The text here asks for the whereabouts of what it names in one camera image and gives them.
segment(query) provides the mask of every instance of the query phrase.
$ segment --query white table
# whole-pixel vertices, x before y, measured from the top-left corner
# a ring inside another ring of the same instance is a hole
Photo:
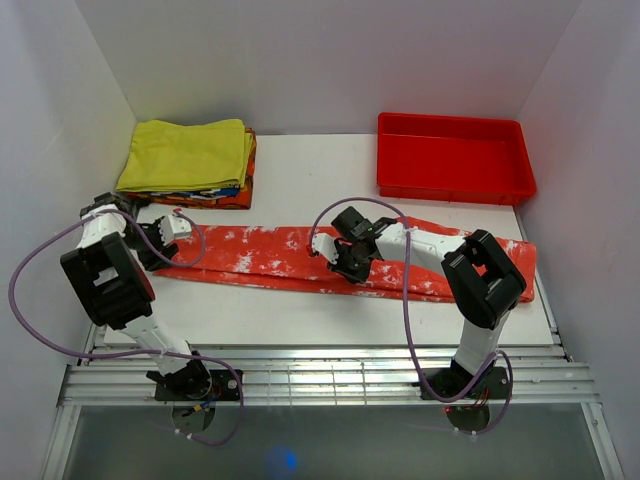
[[[185,210],[206,225],[310,225],[335,200],[377,196],[375,135],[259,136],[253,206],[248,211]],[[511,207],[386,199],[407,215],[466,230],[483,228],[521,239]],[[359,204],[371,220],[384,208]],[[152,205],[140,214],[151,221],[170,207]],[[328,215],[328,225],[339,212]],[[151,276],[155,314],[195,346],[404,346],[399,300],[324,295],[204,284]],[[455,345],[462,317],[455,304],[411,302],[416,344]],[[133,342],[109,330],[107,345]],[[502,345],[553,343],[538,297],[521,304],[504,327]]]

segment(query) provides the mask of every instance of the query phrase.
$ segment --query stack of folded cloth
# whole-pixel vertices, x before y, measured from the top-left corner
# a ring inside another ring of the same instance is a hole
[[[248,209],[255,154],[256,135],[241,120],[140,123],[116,190],[169,205]]]

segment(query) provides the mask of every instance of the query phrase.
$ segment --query yellow towel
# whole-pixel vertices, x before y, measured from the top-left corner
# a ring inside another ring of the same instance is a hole
[[[174,192],[244,185],[251,135],[241,120],[139,123],[116,190]]]

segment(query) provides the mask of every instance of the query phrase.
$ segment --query red towel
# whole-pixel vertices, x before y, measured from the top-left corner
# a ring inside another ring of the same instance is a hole
[[[415,218],[409,218],[409,223],[412,227],[444,235],[469,233]],[[203,226],[202,230],[207,251],[196,267],[173,267],[160,270],[156,275],[299,292],[402,298],[402,263],[374,261],[366,284],[352,285],[342,276],[329,271],[324,258],[309,257],[306,245],[310,227]],[[320,232],[336,235],[332,227],[320,227]],[[535,246],[501,238],[498,238],[498,242],[527,281],[527,289],[521,300],[530,302],[534,291]],[[180,252],[175,261],[187,262],[198,255],[199,243],[195,235],[178,243]],[[446,279],[418,267],[411,267],[409,292],[412,300],[453,302]]]

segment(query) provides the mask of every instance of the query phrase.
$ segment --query cable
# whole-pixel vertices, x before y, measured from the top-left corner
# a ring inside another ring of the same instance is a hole
[[[322,210],[322,212],[320,212],[320,214],[318,215],[318,217],[316,218],[316,220],[313,222],[313,225],[311,226],[311,232],[309,233],[309,248],[311,248],[312,242],[313,242],[313,237],[315,235],[316,229],[318,228],[318,224],[320,223],[320,221],[322,220],[322,218],[327,214],[327,212],[329,212],[331,209],[337,207],[338,205],[342,205],[343,203],[348,203],[348,202],[370,202],[370,203],[376,203],[378,205],[382,205],[383,207],[386,207],[390,210],[392,210],[394,213],[396,213],[398,215],[398,217],[400,217],[400,221],[402,222],[405,232],[406,232],[406,248],[405,248],[405,257],[404,257],[404,269],[403,269],[403,275],[402,275],[402,313],[403,313],[403,317],[404,317],[404,330],[405,330],[405,335],[407,338],[407,347],[409,348],[409,354],[411,356],[411,360],[413,361],[413,365],[416,369],[416,372],[418,374],[418,379],[420,381],[420,385],[427,391],[429,392],[429,395],[431,395],[431,397],[435,398],[436,400],[438,400],[441,403],[453,403],[456,402],[462,398],[464,398],[467,393],[469,393],[469,391],[475,386],[476,382],[480,379],[480,377],[482,377],[482,375],[484,375],[485,370],[489,367],[489,365],[491,365],[495,359],[498,357],[498,355],[504,357],[505,362],[507,363],[507,367],[509,370],[509,381],[510,381],[510,388],[509,388],[509,395],[507,397],[507,400],[505,401],[502,410],[500,411],[500,414],[498,415],[498,418],[496,419],[495,422],[493,422],[490,426],[488,426],[487,428],[485,428],[484,430],[481,430],[480,432],[476,432],[477,433],[486,433],[490,430],[493,430],[493,428],[495,428],[495,426],[497,425],[497,422],[499,422],[500,420],[502,420],[502,418],[504,417],[504,414],[506,413],[506,410],[509,407],[509,402],[510,402],[510,397],[511,397],[511,391],[513,388],[513,371],[511,368],[511,363],[507,357],[507,354],[503,351],[503,350],[497,350],[496,352],[492,352],[491,354],[489,354],[489,356],[487,357],[487,359],[484,361],[484,363],[480,366],[480,368],[478,369],[478,372],[473,376],[473,378],[469,381],[469,383],[457,394],[454,395],[453,397],[442,397],[440,395],[438,395],[433,388],[431,387],[431,385],[429,385],[429,382],[427,381],[424,372],[422,371],[422,368],[420,367],[420,361],[418,360],[418,355],[416,354],[416,347],[415,344],[413,343],[413,335],[411,333],[411,322],[409,319],[409,273],[410,273],[410,266],[411,266],[411,231],[410,231],[410,226],[409,226],[409,219],[407,218],[407,216],[402,213],[402,211],[396,207],[394,207],[393,205],[382,201],[382,200],[377,200],[375,198],[367,198],[367,197],[349,197],[349,198],[344,198],[342,200],[338,200],[337,202],[332,203],[331,205],[329,205],[327,208],[325,208],[324,210]]]
[[[498,424],[502,421],[502,419],[504,418],[504,416],[507,413],[507,409],[509,408],[509,405],[511,404],[511,397],[513,395],[513,367],[511,365],[511,360],[509,359],[509,357],[507,356],[507,354],[503,351],[503,350],[497,350],[497,353],[504,358],[505,363],[507,364],[507,372],[509,373],[509,393],[507,394],[507,398],[504,401],[504,404],[502,405],[502,408],[500,409],[500,413],[498,414],[498,417],[491,422],[489,425],[487,425],[485,428],[483,428],[482,430],[478,430],[478,431],[469,431],[469,430],[460,430],[459,428],[454,428],[454,432],[460,432],[463,433],[464,435],[469,435],[469,436],[478,436],[478,435],[483,435],[485,433],[489,433],[491,430],[493,430],[494,428],[496,428],[498,426]],[[413,424],[406,424],[408,427],[411,428],[417,428],[420,430],[429,430],[429,431],[434,431],[434,432],[450,432],[451,429],[450,428],[442,428],[442,427],[432,427],[429,425],[413,425]]]
[[[200,253],[199,253],[197,259],[192,261],[192,262],[187,262],[187,263],[174,262],[171,259],[169,259],[169,258],[165,257],[164,255],[162,255],[162,253],[160,253],[152,245],[151,241],[147,238],[147,235],[145,234],[145,232],[142,229],[142,227],[140,227],[140,225],[138,225],[138,223],[135,221],[135,219],[131,215],[129,215],[129,214],[125,213],[125,212],[121,212],[120,210],[117,210],[117,209],[102,210],[102,211],[98,212],[97,215],[104,215],[104,214],[107,214],[107,213],[115,213],[115,214],[118,214],[118,215],[122,216],[127,222],[129,222],[129,224],[131,224],[131,226],[133,226],[137,230],[137,232],[140,234],[140,236],[142,237],[142,240],[147,245],[147,247],[149,247],[149,249],[158,258],[160,258],[162,261],[168,263],[169,265],[172,265],[172,266],[175,266],[175,267],[190,267],[190,266],[193,266],[196,263],[198,263],[200,260],[202,260],[202,257],[204,256],[204,253],[206,251],[206,244],[205,244],[205,237],[204,237],[204,234],[202,233],[202,230],[200,230],[200,227],[193,220],[191,220],[186,215],[183,215],[180,212],[179,209],[174,210],[174,213],[178,217],[180,217],[180,218],[186,220],[187,222],[189,222],[189,224],[191,224],[191,226],[198,233],[198,237],[200,239]],[[54,244],[55,242],[60,240],[62,237],[67,236],[69,233],[73,232],[77,228],[80,228],[85,223],[88,223],[88,222],[92,221],[94,218],[95,217],[93,215],[87,216],[87,217],[81,219],[80,221],[74,223],[70,227],[64,229],[62,232],[58,233],[57,235],[54,235],[49,240],[44,242],[42,245],[38,246],[31,253],[29,253],[18,264],[18,266],[16,267],[15,271],[11,275],[11,280],[9,281],[9,289],[8,289],[9,307],[11,308],[11,311],[13,312],[13,315],[16,317],[16,320],[18,320],[18,323],[20,323],[20,325],[22,325],[22,327],[33,338],[35,338],[37,341],[39,341],[40,343],[42,343],[46,347],[49,347],[50,349],[55,350],[56,352],[62,353],[64,355],[67,355],[67,356],[70,356],[70,357],[81,358],[81,359],[86,359],[86,360],[104,360],[104,359],[112,359],[112,358],[132,357],[132,356],[135,356],[135,355],[166,355],[167,357],[183,358],[183,359],[186,359],[186,360],[200,360],[200,361],[203,361],[203,362],[216,363],[216,364],[221,365],[222,367],[226,368],[231,373],[231,375],[233,376],[234,380],[238,383],[238,393],[239,393],[239,397],[240,397],[240,412],[239,412],[238,420],[237,420],[236,424],[234,425],[234,427],[231,430],[231,432],[229,434],[227,434],[221,440],[214,441],[214,440],[209,440],[209,439],[204,438],[204,437],[198,437],[196,435],[193,435],[192,437],[190,437],[190,438],[193,438],[193,440],[196,440],[196,441],[199,441],[201,443],[205,443],[205,444],[211,445],[211,446],[224,445],[225,443],[227,443],[229,440],[231,440],[234,437],[234,435],[236,434],[236,432],[238,431],[238,429],[240,427],[240,423],[242,422],[243,415],[244,415],[244,394],[243,394],[243,391],[242,391],[242,381],[240,380],[240,376],[233,369],[233,367],[231,365],[229,365],[227,362],[225,362],[224,360],[220,360],[218,358],[213,358],[213,357],[208,357],[208,356],[205,356],[205,355],[187,355],[187,354],[176,353],[176,352],[162,352],[160,350],[153,350],[153,349],[136,349],[136,350],[131,350],[131,351],[128,351],[128,352],[120,352],[120,353],[85,353],[85,352],[78,352],[78,351],[72,350],[70,348],[63,347],[62,345],[58,345],[55,342],[52,342],[51,340],[46,338],[44,335],[40,334],[40,332],[38,332],[27,321],[27,319],[22,315],[22,312],[20,311],[20,308],[18,307],[18,303],[16,302],[16,284],[17,284],[18,278],[20,277],[20,274],[22,273],[24,268],[27,266],[27,264],[31,260],[33,260],[33,258],[36,255],[38,255],[44,249],[46,249],[47,247],[49,247],[52,244]]]

